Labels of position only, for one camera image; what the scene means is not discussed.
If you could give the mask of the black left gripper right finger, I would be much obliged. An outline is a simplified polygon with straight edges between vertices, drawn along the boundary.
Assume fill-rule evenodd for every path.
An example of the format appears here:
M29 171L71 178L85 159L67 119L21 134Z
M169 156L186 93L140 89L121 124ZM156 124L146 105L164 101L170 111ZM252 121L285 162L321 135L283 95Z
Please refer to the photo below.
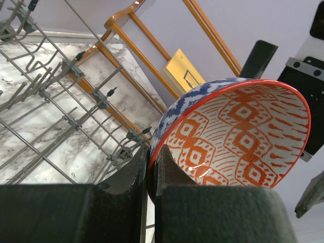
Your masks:
M265 187L201 186L164 145L155 162L156 242L295 242L279 195Z

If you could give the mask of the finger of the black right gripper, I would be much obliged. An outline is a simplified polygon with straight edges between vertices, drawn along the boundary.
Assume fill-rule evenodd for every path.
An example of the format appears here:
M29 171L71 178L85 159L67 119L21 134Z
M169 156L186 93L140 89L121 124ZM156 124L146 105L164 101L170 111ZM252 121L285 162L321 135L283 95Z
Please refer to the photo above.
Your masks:
M323 172L312 178L295 207L297 218L301 218L314 205L323 202Z

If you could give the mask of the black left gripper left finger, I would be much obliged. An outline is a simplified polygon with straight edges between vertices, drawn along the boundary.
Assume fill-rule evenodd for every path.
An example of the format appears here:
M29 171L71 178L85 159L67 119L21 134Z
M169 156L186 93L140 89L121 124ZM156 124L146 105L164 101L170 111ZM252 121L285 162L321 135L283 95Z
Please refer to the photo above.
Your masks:
M99 184L1 186L1 242L145 242L149 147Z

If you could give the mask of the red patterned bowl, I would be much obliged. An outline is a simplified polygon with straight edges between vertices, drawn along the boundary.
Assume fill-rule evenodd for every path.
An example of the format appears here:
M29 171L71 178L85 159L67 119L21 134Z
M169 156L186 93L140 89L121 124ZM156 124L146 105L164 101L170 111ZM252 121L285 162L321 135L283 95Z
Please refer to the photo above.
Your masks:
M151 137L148 194L155 198L158 153L199 185L274 188L307 144L311 111L304 96L276 80L240 77L191 89L162 115Z

